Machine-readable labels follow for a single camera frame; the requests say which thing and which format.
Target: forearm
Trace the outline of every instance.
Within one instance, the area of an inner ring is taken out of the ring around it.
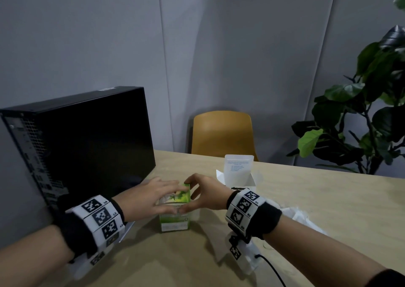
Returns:
[[[316,287],[364,287],[385,269],[343,243],[285,216],[263,238]]]
[[[50,225],[0,250],[1,285],[37,286],[73,257],[59,228]]]

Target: hand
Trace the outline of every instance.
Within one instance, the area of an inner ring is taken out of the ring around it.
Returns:
[[[197,173],[187,178],[184,183],[190,184],[190,189],[196,185],[199,187],[191,195],[192,201],[179,208],[180,213],[188,213],[199,208],[226,209],[226,202],[233,192],[215,178]]]
[[[176,214],[177,209],[170,205],[156,205],[166,194],[187,191],[188,187],[180,186],[179,181],[162,181],[153,178],[147,184],[132,187],[113,197],[124,213],[125,221],[137,221],[156,214]]]

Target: person's left arm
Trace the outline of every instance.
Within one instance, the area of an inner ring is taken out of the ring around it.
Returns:
[[[188,190],[178,181],[154,178],[147,184],[130,188],[113,199],[124,214],[125,221],[137,221],[156,214],[177,213],[168,205],[156,205],[161,197]],[[74,258],[60,229],[50,225],[0,250],[0,285],[2,287],[33,287],[49,274]]]

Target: black cable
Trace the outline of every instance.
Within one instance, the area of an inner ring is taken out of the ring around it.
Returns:
[[[259,258],[259,257],[263,258],[270,265],[270,267],[273,269],[274,273],[279,278],[279,280],[280,280],[281,284],[283,285],[283,287],[287,287],[286,284],[284,284],[283,280],[281,279],[280,275],[277,273],[276,269],[273,267],[272,264],[270,264],[270,262],[267,260],[267,258],[264,257],[263,255],[260,255],[260,254],[255,255],[255,258]]]

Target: black sleeve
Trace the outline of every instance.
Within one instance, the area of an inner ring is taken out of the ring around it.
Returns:
[[[383,286],[403,287],[405,286],[405,276],[397,271],[387,269],[373,277],[365,287]]]

